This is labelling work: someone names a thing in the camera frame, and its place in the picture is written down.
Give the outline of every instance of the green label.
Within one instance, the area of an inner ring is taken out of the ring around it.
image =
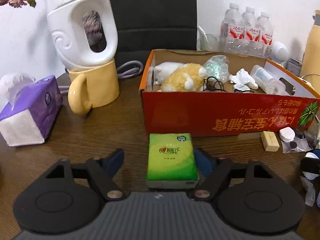
[[[190,134],[150,134],[147,180],[198,180]]]

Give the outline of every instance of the green leaf picture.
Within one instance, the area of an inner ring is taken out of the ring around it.
[[[316,115],[318,111],[318,102],[313,101],[306,107],[306,109],[303,110],[303,112],[300,115],[300,118],[298,120],[298,126],[303,127],[306,126]]]

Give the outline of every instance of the chair backrest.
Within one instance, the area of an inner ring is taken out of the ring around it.
[[[196,49],[196,0],[110,0],[118,30],[115,56],[145,63],[152,49]]]

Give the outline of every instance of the tissue pack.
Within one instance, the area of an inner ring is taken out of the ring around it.
[[[190,134],[150,134],[147,187],[184,189],[197,182]]]
[[[9,146],[44,143],[61,103],[55,76],[28,85],[0,113],[0,133]]]

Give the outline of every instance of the yellow mug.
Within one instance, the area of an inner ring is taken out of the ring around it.
[[[119,96],[115,60],[84,71],[69,71],[71,85],[68,101],[75,114],[86,114],[91,108],[105,106]]]

